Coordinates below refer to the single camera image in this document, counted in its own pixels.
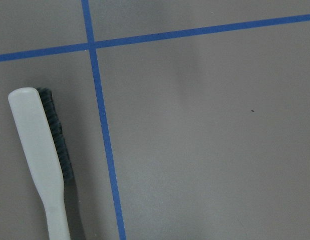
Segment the beige hand brush black bristles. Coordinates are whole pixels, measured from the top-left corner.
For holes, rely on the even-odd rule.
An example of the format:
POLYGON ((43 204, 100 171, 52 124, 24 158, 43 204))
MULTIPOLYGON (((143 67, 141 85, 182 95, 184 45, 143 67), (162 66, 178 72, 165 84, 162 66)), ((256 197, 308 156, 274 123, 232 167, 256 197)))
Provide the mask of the beige hand brush black bristles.
POLYGON ((72 179, 60 120, 48 88, 12 91, 9 104, 35 187, 46 213, 49 238, 69 240, 64 184, 72 179))

